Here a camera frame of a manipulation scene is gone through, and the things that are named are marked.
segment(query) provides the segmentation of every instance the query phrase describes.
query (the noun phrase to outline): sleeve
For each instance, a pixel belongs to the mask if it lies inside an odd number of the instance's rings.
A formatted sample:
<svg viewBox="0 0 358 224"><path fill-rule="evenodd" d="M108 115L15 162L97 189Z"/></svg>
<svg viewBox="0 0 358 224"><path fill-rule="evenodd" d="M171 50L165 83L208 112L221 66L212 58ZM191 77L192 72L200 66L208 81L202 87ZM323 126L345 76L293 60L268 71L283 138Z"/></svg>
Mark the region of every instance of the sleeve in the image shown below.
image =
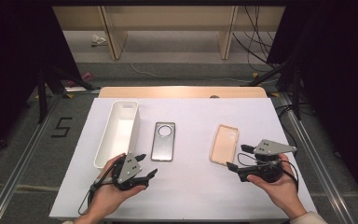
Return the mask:
<svg viewBox="0 0 358 224"><path fill-rule="evenodd" d="M327 224L324 219L314 212L308 212L306 215L290 221L291 224Z"/></svg>

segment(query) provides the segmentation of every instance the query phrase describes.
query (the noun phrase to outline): white tabletop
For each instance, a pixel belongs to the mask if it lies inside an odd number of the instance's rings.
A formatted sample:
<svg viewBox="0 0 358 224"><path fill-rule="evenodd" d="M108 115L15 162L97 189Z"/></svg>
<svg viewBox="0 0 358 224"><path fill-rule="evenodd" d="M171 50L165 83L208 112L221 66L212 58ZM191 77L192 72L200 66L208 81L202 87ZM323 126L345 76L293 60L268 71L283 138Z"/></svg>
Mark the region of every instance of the white tabletop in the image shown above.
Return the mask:
<svg viewBox="0 0 358 224"><path fill-rule="evenodd" d="M111 105L117 100L139 104L140 130L135 155L146 154L140 162L145 176L158 168L149 187L124 202L108 216L124 221L249 221L284 219L269 196L252 183L240 182L226 166L209 160L213 138L219 124L236 127L241 145L256 146L262 139L283 144L287 140L272 102L258 99L115 99L94 100L79 138L74 156L50 217L78 217L77 210L99 170L93 160L103 136ZM173 160L151 161L154 128L158 121L174 122L176 134ZM291 153L287 156L297 167ZM250 159L242 162L255 164ZM299 197L308 211L316 212L310 193L299 174Z"/></svg>

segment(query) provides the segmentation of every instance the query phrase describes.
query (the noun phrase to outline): hand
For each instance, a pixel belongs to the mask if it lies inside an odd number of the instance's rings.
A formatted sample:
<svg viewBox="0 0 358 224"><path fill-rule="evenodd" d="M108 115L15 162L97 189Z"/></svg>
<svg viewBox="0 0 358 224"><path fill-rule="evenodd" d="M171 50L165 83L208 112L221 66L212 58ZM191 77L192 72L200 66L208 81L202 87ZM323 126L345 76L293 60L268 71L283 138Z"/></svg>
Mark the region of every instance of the hand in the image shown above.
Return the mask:
<svg viewBox="0 0 358 224"><path fill-rule="evenodd" d="M108 161L104 166L98 178L101 178L103 174L109 169L109 167L120 157L125 154L118 155ZM74 223L97 223L104 217L114 213L118 207L127 199L144 190L145 186L136 186L129 190L117 189L112 185L102 185L95 193L94 197L89 205L86 215L83 215L75 220Z"/></svg>
<svg viewBox="0 0 358 224"><path fill-rule="evenodd" d="M282 161L289 161L287 156L280 154ZM283 170L291 175L293 174L290 164L282 162ZM289 216L290 220L303 216L307 213L303 204L298 198L296 184L292 178L283 174L282 177L274 183L268 183L256 175L248 175L247 179L256 186L263 189L275 205L283 210Z"/></svg>

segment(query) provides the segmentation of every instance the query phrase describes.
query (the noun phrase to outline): wooden edge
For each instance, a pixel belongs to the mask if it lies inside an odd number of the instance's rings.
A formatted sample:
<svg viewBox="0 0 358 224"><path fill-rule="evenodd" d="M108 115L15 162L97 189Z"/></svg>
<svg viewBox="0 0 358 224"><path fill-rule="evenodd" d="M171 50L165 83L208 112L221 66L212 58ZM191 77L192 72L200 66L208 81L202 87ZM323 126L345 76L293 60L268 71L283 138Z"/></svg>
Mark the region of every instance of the wooden edge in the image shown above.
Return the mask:
<svg viewBox="0 0 358 224"><path fill-rule="evenodd" d="M99 98L267 98L261 87L104 87Z"/></svg>

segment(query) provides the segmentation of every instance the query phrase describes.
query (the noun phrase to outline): beige phone case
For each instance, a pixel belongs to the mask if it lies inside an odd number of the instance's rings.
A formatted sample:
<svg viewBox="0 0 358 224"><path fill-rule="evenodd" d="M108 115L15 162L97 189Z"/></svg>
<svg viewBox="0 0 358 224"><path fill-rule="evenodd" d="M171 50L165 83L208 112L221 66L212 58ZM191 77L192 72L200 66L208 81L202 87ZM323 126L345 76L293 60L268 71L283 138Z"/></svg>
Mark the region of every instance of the beige phone case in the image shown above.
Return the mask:
<svg viewBox="0 0 358 224"><path fill-rule="evenodd" d="M227 165L227 161L233 162L237 140L237 128L220 124L214 137L210 160L222 165Z"/></svg>

